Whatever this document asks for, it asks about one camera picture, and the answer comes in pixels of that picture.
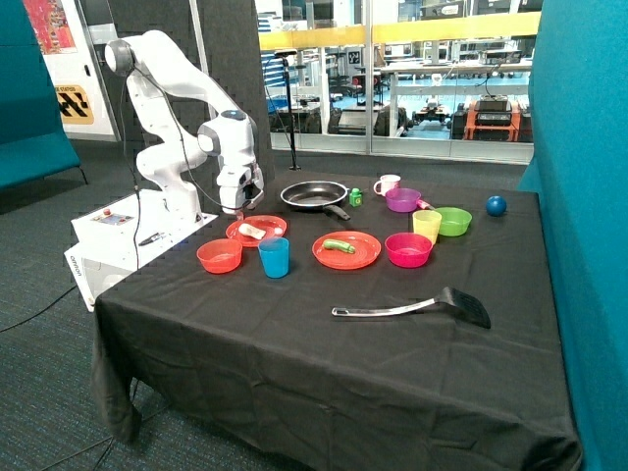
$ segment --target blue cup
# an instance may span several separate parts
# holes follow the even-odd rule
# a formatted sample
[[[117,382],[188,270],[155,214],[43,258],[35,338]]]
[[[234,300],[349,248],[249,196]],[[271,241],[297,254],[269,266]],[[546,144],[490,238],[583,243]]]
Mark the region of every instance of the blue cup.
[[[290,242],[287,238],[265,238],[257,248],[268,278],[281,278],[288,274]]]

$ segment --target white object on plate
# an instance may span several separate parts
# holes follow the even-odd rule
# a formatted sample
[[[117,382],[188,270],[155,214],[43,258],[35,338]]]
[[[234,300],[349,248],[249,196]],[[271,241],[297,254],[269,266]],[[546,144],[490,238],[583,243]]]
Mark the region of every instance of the white object on plate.
[[[240,224],[239,228],[237,228],[237,231],[244,236],[253,237],[258,240],[261,240],[266,235],[266,231],[254,228],[250,224],[246,223]]]

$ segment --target black frying pan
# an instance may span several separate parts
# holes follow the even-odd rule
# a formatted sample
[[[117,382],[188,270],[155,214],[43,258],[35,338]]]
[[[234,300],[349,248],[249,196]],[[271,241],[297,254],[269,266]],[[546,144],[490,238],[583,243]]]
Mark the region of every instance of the black frying pan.
[[[293,208],[332,212],[348,221],[351,217],[338,207],[347,195],[348,188],[340,183],[302,182],[285,188],[281,198]]]

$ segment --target teal chair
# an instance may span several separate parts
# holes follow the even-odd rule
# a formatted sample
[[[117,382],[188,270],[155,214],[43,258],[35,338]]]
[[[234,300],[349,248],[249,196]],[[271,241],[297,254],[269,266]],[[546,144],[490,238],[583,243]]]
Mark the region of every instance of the teal chair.
[[[628,469],[628,9],[544,3],[531,79],[539,194],[585,470]]]
[[[85,174],[66,137],[56,93],[22,0],[2,2],[0,189],[72,167]]]

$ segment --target blue ball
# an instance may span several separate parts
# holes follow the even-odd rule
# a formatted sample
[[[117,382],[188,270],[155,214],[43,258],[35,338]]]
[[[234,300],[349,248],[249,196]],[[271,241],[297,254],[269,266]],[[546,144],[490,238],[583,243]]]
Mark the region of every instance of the blue ball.
[[[506,212],[506,200],[501,196],[491,196],[487,201],[487,213],[491,216],[501,216]]]

